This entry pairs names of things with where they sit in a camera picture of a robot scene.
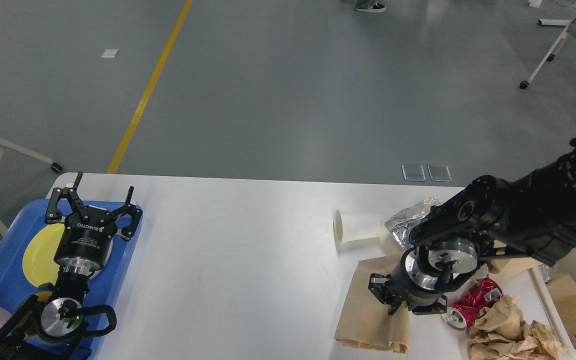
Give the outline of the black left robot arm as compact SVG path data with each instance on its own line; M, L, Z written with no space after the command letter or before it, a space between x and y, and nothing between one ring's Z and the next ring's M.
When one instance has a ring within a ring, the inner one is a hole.
M0 360L88 360L118 324L114 305L137 245L141 207L85 201L83 173L26 205L0 244Z

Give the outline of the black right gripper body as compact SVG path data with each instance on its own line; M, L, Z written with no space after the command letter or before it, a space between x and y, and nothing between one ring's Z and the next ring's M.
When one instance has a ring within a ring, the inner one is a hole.
M437 291L435 286L444 286L452 280L454 265L454 260L439 262L441 271L438 276L432 276L419 267L415 250L405 251L391 272L391 282L402 297L402 305L408 308L430 305L439 297L445 296L443 292Z

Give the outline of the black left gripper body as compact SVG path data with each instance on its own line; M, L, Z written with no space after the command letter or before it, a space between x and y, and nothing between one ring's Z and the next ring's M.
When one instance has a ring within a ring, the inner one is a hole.
M63 269L85 264L90 272L99 271L109 236L114 236L118 230L114 221L99 223L109 213L108 210L89 210L88 223L76 213L69 214L64 220L64 232L54 261Z

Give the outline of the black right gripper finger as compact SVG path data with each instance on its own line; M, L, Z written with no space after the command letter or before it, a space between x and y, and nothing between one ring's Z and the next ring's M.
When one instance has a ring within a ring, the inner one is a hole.
M431 304L415 306L411 312L416 316L443 315L446 314L447 308L447 297L440 296Z
M368 289L382 305L388 306L389 316L393 316L403 303L402 296L394 289L391 275L371 273Z

